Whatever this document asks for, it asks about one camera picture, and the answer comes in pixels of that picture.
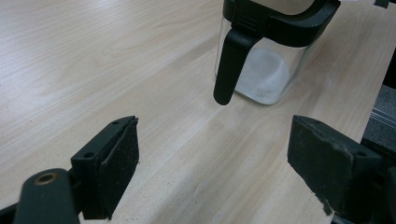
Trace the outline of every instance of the black bracket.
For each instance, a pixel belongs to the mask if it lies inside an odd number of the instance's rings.
[[[50,169],[28,178],[21,197],[0,211],[0,223],[79,223],[111,219],[139,161],[137,118],[108,124],[72,159],[72,169]]]
[[[288,162],[324,205],[354,223],[396,223],[396,156],[294,116]]]

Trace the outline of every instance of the sugar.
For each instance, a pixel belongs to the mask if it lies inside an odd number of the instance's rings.
[[[282,97],[289,79],[289,68],[278,53],[253,48],[235,90],[261,104],[273,105]]]

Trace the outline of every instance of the clear glass container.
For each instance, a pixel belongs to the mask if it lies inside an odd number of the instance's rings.
[[[230,30],[231,22],[224,18],[221,23],[216,75],[224,39]],[[290,82],[298,73],[306,49],[307,47],[284,46],[263,38],[247,55],[235,91],[263,105],[276,104],[287,93]]]

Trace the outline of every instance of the wooden table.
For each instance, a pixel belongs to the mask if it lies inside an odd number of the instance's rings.
[[[396,45],[396,6],[343,2],[278,104],[212,97],[222,1],[2,1],[0,207],[110,121],[140,164],[110,223],[330,223],[287,163],[293,114],[360,141]]]

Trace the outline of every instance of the black plastic part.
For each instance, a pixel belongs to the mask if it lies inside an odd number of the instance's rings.
[[[384,85],[396,89],[396,50],[393,51],[392,59],[385,75]]]
[[[380,200],[381,156],[318,120],[294,116],[288,162],[328,215],[370,220]]]
[[[50,169],[27,179],[14,223],[79,223],[67,171]]]
[[[15,213],[17,212],[17,204],[14,203],[7,208],[0,210],[0,223],[8,224],[14,222]]]
[[[139,161],[136,124],[135,117],[113,121],[72,157],[85,219],[111,219]]]
[[[389,0],[375,0],[374,5],[377,7],[388,8]]]
[[[76,214],[79,214],[84,206],[86,206],[87,202],[87,194],[85,193],[85,188],[82,185],[82,182],[79,181],[75,174],[74,170],[69,170],[69,180],[70,180],[70,188],[73,193],[73,200],[75,204]]]
[[[224,0],[223,17],[227,21],[232,21],[233,20],[234,8],[235,8],[235,0]]]
[[[373,152],[377,153],[378,155],[382,156],[383,159],[386,161],[388,166],[391,166],[393,163],[396,163],[396,151],[392,150],[387,147],[383,147],[373,141],[370,141],[367,138],[361,139],[361,145],[364,147],[369,148]]]
[[[223,15],[227,20],[232,17],[232,29],[224,40],[215,100],[220,105],[230,102],[248,52],[255,43],[266,37],[281,45],[306,47],[322,34],[339,6],[338,0],[316,0],[304,12],[286,15],[250,0],[234,0],[234,3],[225,0]]]
[[[221,52],[218,76],[213,96],[220,105],[227,105],[231,101],[236,83],[250,49],[258,39],[232,29],[224,40]]]
[[[396,167],[387,171],[385,195],[393,223],[396,223]]]

